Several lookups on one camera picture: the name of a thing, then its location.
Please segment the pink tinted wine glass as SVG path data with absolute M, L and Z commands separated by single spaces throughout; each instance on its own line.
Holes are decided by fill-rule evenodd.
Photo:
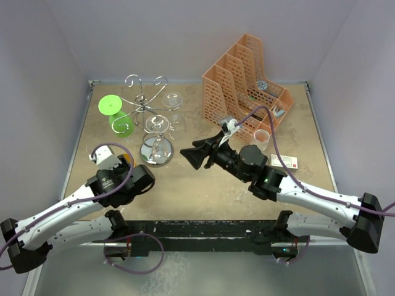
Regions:
M 252 138 L 252 144 L 255 144 L 261 151 L 264 151 L 269 144 L 270 134 L 264 129 L 257 129 Z

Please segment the clear wine glass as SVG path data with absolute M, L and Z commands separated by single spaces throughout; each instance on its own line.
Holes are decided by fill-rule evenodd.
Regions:
M 163 164 L 168 159 L 164 133 L 169 126 L 168 119 L 163 115 L 152 115 L 146 120 L 146 131 L 154 135 L 154 140 L 150 146 L 152 148 L 152 160 L 156 164 Z
M 182 103 L 183 96 L 178 92 L 168 92 L 162 97 L 162 104 L 164 105 L 165 109 L 170 112 L 168 120 L 170 123 L 170 132 L 172 135 L 186 132 L 185 118 L 180 113 Z

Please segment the orange plastic goblet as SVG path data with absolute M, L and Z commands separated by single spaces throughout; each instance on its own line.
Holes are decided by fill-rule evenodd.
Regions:
M 136 160 L 128 154 L 122 154 L 123 158 L 134 168 L 136 166 Z

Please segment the green plastic goblet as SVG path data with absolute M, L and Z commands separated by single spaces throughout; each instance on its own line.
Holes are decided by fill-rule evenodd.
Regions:
M 134 132 L 135 125 L 130 114 L 125 113 L 122 107 L 123 100 L 115 94 L 102 97 L 98 103 L 99 112 L 109 117 L 109 126 L 115 135 L 127 138 Z

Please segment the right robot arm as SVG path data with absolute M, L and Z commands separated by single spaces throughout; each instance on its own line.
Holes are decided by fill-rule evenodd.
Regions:
M 303 215 L 289 212 L 274 227 L 281 241 L 292 237 L 322 236 L 346 241 L 365 253 L 377 253 L 384 224 L 384 215 L 377 197 L 365 193 L 358 197 L 331 192 L 300 182 L 291 175 L 267 164 L 267 156 L 255 145 L 240 151 L 219 136 L 197 140 L 180 154 L 198 170 L 218 165 L 235 178 L 249 185 L 253 196 L 293 204 L 314 212 Z

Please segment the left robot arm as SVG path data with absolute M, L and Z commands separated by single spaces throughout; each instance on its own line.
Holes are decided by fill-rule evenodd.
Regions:
M 96 153 L 91 160 L 98 171 L 73 194 L 29 218 L 1 223 L 3 250 L 17 274 L 73 245 L 126 237 L 127 224 L 117 207 L 151 190 L 156 179 L 146 165 L 134 166 L 122 155 Z

